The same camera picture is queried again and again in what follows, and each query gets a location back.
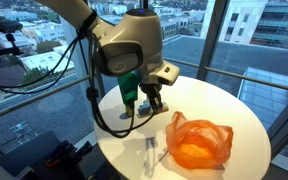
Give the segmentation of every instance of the orange object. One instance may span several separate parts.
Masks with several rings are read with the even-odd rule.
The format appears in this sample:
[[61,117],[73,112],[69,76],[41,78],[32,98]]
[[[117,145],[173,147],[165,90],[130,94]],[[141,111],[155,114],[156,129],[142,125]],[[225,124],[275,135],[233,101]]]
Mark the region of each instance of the orange object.
[[224,164],[231,156],[233,130],[208,120],[188,121],[176,111],[166,127],[170,154],[186,169],[212,168]]

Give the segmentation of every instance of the round white table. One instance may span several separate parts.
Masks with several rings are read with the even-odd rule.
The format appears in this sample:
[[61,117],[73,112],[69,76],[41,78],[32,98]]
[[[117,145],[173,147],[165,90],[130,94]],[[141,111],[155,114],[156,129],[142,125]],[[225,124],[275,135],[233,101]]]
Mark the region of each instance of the round white table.
[[[95,125],[97,142],[107,160],[123,176],[140,179],[228,179],[260,180],[271,160],[267,133],[256,115],[228,92],[196,79],[180,76],[173,86],[163,86],[162,101],[169,111],[156,115],[124,139],[118,139]],[[139,90],[137,108],[146,99]],[[112,129],[126,129],[130,118],[125,116],[119,87],[101,100],[100,109]],[[166,126],[175,111],[188,120],[206,119],[216,125],[233,128],[230,159],[216,169],[187,170],[176,164],[167,151]],[[147,117],[135,117],[135,125]]]

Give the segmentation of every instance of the plastic bag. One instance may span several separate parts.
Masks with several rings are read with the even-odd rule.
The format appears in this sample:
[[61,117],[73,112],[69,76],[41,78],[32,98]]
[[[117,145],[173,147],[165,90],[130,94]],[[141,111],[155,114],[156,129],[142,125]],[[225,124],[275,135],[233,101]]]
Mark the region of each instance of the plastic bag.
[[232,127],[217,126],[208,120],[187,121],[178,111],[166,127],[168,151],[186,169],[224,164],[231,156],[232,140]]

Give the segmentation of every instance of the orange plastic bag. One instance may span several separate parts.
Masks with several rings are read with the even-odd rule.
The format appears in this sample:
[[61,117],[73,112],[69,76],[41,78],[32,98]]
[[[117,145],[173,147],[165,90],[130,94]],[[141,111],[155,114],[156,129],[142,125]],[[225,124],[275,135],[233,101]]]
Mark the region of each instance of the orange plastic bag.
[[212,168],[224,164],[231,156],[233,130],[208,120],[187,121],[175,112],[166,127],[166,143],[170,154],[186,169]]

